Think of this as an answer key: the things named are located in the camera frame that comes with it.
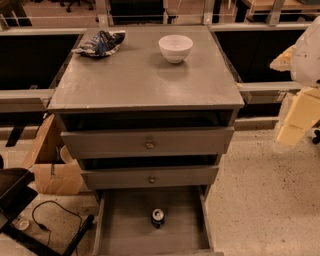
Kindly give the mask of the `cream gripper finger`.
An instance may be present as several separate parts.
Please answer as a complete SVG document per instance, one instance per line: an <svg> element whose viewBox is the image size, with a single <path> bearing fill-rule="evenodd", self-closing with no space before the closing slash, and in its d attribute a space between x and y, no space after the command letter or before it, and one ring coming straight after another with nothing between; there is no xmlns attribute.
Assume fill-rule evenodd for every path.
<svg viewBox="0 0 320 256"><path fill-rule="evenodd" d="M289 94L279 113L272 149L284 153L293 149L305 133L320 121L320 89L307 87Z"/></svg>
<svg viewBox="0 0 320 256"><path fill-rule="evenodd" d="M292 69L293 50L294 46L288 47L270 63L270 68L280 72L290 71Z"/></svg>

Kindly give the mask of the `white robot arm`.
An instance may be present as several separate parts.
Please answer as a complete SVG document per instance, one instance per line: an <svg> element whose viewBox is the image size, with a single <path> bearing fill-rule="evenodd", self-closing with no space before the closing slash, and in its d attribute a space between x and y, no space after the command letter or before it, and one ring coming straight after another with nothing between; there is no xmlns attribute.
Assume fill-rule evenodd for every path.
<svg viewBox="0 0 320 256"><path fill-rule="evenodd" d="M275 58L270 68L289 71L302 89L284 98L275 127L273 150L293 149L305 133L320 121L320 17L317 17L296 43Z"/></svg>

